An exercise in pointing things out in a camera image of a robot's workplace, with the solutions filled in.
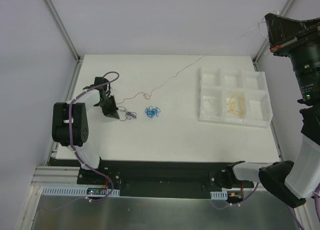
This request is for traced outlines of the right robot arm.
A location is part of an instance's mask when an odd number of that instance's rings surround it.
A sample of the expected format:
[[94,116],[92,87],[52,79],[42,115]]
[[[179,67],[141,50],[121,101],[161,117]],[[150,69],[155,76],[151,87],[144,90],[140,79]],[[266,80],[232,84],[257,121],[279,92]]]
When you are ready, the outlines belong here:
[[290,60],[293,80],[280,81],[278,89],[296,87],[300,91],[296,104],[282,100],[280,110],[286,123],[279,134],[284,154],[295,157],[274,163],[231,163],[215,176],[224,188],[237,187],[242,181],[257,182],[284,202],[296,208],[308,198],[320,196],[320,21],[294,20],[274,13],[264,17],[270,52]]

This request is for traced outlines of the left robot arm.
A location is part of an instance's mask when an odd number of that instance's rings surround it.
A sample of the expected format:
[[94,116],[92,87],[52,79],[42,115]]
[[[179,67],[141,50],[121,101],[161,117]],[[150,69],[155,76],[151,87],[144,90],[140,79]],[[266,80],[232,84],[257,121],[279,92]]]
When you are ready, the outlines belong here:
[[119,119],[118,107],[111,94],[111,83],[106,76],[95,77],[94,83],[83,88],[81,93],[67,102],[57,102],[53,106],[51,135],[54,142],[67,147],[78,159],[85,170],[90,170],[88,178],[94,184],[101,184],[106,178],[99,168],[100,157],[89,142],[87,112],[99,107],[103,116]]

